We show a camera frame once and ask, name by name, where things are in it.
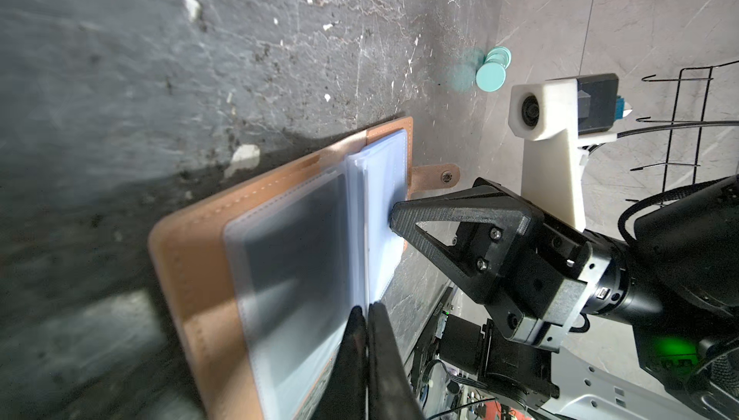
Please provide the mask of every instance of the green led light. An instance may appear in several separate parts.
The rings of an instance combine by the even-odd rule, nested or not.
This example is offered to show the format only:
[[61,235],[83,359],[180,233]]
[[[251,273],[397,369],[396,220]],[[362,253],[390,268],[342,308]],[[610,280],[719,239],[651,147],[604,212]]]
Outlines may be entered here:
[[660,356],[696,354],[696,344],[679,336],[662,336],[654,339],[654,350]]

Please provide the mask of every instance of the stack of teal discs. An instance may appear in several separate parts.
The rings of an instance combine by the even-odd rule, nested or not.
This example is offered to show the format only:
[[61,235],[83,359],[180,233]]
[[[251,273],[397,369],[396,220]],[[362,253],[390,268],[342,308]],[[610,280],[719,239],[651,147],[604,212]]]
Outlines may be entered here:
[[495,91],[505,82],[505,69],[511,65],[511,51],[496,46],[485,56],[485,64],[477,69],[475,83],[482,91]]

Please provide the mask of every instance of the debris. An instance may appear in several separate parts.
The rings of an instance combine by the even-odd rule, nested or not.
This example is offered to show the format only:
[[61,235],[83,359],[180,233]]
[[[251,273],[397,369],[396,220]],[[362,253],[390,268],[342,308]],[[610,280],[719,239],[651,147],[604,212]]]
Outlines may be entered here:
[[259,165],[259,146],[242,144],[231,157],[231,163],[223,172],[223,179],[228,179],[240,169],[254,169]]
[[202,5],[198,0],[184,0],[185,9],[187,9],[188,20],[196,22],[202,17]]

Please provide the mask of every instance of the metal frame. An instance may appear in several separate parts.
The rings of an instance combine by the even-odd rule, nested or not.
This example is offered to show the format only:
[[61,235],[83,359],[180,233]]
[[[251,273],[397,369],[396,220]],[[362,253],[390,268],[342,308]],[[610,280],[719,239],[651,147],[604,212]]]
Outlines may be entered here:
[[536,413],[552,420],[705,420],[688,407],[595,368],[564,348],[553,353],[551,381],[559,398]]
[[[711,81],[713,80],[713,70],[719,67],[725,67],[727,65],[737,64],[739,63],[739,59],[736,61],[731,62],[725,62],[724,64],[716,64],[716,65],[709,65],[706,67],[683,67],[680,69],[680,73],[678,74],[677,79],[655,79],[656,75],[647,75],[646,77],[642,78],[642,82],[678,82],[677,90],[675,91],[675,103],[672,105],[672,118],[670,120],[652,120],[651,117],[642,117],[639,119],[636,119],[638,122],[642,123],[682,123],[682,122],[689,122],[693,120],[675,120],[678,112],[678,99],[680,97],[680,85],[682,82],[697,82],[697,81],[706,81],[706,92],[703,96],[703,107],[701,108],[701,118],[700,121],[703,121],[706,117],[706,103],[708,101],[708,92],[711,87]],[[684,79],[683,74],[689,70],[707,70],[708,75],[705,77],[698,77],[694,79]],[[692,166],[693,167],[693,177],[692,177],[692,183],[696,183],[696,176],[697,176],[697,167],[698,165],[698,157],[701,153],[701,137],[703,135],[703,128],[697,129],[697,140],[696,140],[696,157],[692,164],[682,164],[682,163],[676,163],[676,162],[670,162],[670,150],[672,149],[672,133],[673,130],[670,129],[670,135],[667,138],[667,154],[664,158],[664,162],[659,162],[657,164],[652,165],[645,165],[645,166],[638,166],[636,168],[632,168],[631,171],[638,171],[641,169],[649,168],[651,166],[660,166],[664,165],[664,174],[662,176],[662,190],[661,192],[664,192],[667,188],[667,171],[670,167],[670,165],[673,166]]]

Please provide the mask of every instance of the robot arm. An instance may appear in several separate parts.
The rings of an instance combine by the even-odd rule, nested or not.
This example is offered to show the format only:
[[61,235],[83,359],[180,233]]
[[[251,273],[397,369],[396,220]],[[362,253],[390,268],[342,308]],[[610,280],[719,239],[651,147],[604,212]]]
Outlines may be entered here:
[[[707,418],[734,418],[739,409],[733,380],[739,376],[731,361],[726,356],[719,366],[702,364],[731,348],[737,335],[730,315],[739,305],[732,275],[739,259],[737,193],[736,177],[693,194],[685,189],[685,198],[636,221],[633,246],[575,230],[482,178],[472,189],[398,203],[391,227],[485,306],[491,319],[484,329],[449,317],[439,353],[489,383],[509,405],[564,414],[578,399],[588,399],[594,373],[587,378],[591,385],[557,384],[557,368],[569,367],[567,373],[577,366],[571,354],[556,353],[584,313],[632,325],[640,366],[668,393]],[[454,245],[422,230],[418,223],[424,221],[459,221]],[[680,233],[683,242],[676,240]],[[688,274],[689,281],[675,278]],[[619,388],[612,381],[599,385]],[[623,390],[630,384],[620,385]],[[637,391],[631,388],[630,398]],[[563,404],[562,397],[571,402]],[[639,397],[645,411],[663,414],[653,418],[694,418],[656,395]],[[612,418],[632,418],[633,407],[619,404],[627,405],[624,398],[609,399],[623,413]]]

